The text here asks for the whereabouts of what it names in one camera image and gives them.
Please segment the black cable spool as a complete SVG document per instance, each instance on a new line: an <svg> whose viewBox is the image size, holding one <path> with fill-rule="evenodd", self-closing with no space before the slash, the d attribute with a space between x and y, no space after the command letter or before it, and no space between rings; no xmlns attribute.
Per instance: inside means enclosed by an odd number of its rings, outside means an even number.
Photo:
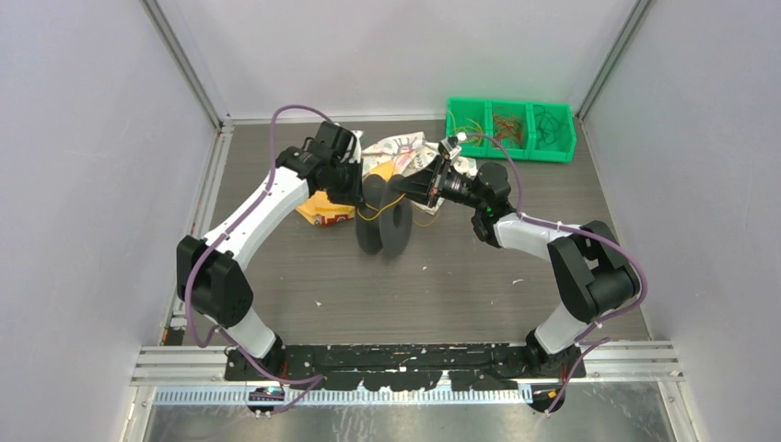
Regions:
<svg viewBox="0 0 781 442"><path fill-rule="evenodd" d="M394 207L386 206L374 215L372 221L364 221L356 216L356 239L359 248L367 255L380 255L384 260L399 258L409 244L414 210L411 202L393 189L394 182L401 178L396 175L386 183L378 175L371 175L363 181L363 194L369 203L386 204L391 197L401 196L402 201Z"/></svg>

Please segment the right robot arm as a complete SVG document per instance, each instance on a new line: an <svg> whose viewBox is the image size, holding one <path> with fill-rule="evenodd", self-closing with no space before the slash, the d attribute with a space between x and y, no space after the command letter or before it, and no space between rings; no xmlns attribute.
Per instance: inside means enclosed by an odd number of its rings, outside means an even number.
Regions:
<svg viewBox="0 0 781 442"><path fill-rule="evenodd" d="M527 335L522 348L527 369L538 378L550 377L587 331L642 291L639 271L606 224L556 224L522 214L509 201L507 169L500 164L484 163L469 178L443 157L435 157L394 188L426 206L447 200L471 207L472 229L479 240L551 264L560 303Z"/></svg>

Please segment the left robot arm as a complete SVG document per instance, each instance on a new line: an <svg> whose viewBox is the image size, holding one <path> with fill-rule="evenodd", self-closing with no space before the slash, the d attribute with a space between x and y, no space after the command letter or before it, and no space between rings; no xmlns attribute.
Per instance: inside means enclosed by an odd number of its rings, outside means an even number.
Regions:
<svg viewBox="0 0 781 442"><path fill-rule="evenodd" d="M249 355L247 369L261 381L281 373L282 341L255 311L245 270L281 222L314 193L327 192L342 204L359 201L361 136L322 122L302 145L278 154L262 184L225 221L201 238L185 236L177 246L185 314L198 312L219 326Z"/></svg>

